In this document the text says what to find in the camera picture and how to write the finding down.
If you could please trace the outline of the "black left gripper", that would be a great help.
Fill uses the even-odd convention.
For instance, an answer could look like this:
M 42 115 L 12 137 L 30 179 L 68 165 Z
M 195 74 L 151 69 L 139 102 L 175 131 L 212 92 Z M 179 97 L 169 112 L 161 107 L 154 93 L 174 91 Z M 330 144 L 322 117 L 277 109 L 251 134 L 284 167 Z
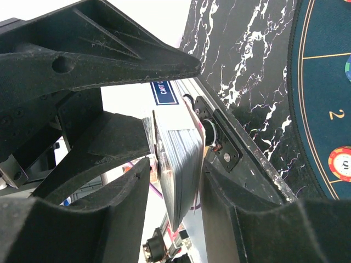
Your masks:
M 54 144 L 60 137 L 71 150 L 31 195 L 53 204 L 150 153 L 141 119 L 102 111 L 100 88 L 42 95 L 1 111 L 1 182 L 19 189 L 45 155 L 45 169 L 53 169 Z

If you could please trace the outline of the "deck of playing cards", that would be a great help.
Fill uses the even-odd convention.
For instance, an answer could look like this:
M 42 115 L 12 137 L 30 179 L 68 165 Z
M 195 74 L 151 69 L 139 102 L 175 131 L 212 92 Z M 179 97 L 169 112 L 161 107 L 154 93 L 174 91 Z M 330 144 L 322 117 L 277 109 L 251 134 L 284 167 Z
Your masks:
M 193 206 L 203 164 L 204 140 L 195 130 L 160 130 L 154 119 L 156 157 L 171 231 Z

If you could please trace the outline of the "orange poker chip stack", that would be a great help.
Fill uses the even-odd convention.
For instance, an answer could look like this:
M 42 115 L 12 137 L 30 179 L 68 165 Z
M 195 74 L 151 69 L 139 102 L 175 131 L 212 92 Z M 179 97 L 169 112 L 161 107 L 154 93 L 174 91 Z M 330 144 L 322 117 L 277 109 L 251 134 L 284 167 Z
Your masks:
M 350 146 L 341 146 L 334 149 L 328 158 L 329 169 L 334 176 L 342 181 L 350 182 Z

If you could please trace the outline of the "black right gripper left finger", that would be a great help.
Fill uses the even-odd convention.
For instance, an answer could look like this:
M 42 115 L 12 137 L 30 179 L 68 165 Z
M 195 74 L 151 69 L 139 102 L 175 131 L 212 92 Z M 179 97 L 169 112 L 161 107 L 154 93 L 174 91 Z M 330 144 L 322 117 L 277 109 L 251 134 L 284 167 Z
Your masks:
M 65 207 L 1 199 L 1 262 L 137 262 L 150 160 Z

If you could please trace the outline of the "green chips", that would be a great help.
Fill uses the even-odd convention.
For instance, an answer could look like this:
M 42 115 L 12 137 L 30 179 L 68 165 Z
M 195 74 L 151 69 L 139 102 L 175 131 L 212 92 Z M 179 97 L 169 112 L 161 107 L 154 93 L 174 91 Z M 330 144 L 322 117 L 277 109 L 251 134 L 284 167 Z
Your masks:
M 351 55 L 345 63 L 344 71 L 348 80 L 351 81 Z

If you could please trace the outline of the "blue playing card box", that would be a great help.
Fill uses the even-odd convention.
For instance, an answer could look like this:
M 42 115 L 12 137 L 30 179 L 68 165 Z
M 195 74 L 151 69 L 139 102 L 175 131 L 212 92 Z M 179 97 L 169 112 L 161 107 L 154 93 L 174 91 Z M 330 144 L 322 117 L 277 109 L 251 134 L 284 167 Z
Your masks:
M 154 117 L 160 130 L 195 130 L 197 121 L 190 103 L 183 98 L 174 81 L 154 81 L 144 88 L 141 111 Z

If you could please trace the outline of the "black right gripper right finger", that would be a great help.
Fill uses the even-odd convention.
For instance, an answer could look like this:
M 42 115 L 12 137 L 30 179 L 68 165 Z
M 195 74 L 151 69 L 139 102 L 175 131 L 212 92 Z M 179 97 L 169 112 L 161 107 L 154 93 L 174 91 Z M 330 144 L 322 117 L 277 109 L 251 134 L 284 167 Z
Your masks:
M 204 163 L 200 187 L 209 262 L 350 262 L 350 201 L 262 199 Z

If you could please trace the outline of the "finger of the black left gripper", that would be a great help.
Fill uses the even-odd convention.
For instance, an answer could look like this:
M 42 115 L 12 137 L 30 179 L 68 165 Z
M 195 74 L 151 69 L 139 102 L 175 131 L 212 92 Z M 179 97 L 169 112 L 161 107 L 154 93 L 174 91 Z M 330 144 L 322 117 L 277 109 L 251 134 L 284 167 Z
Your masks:
M 200 68 L 108 1 L 1 22 L 1 110 L 62 90 L 191 78 Z

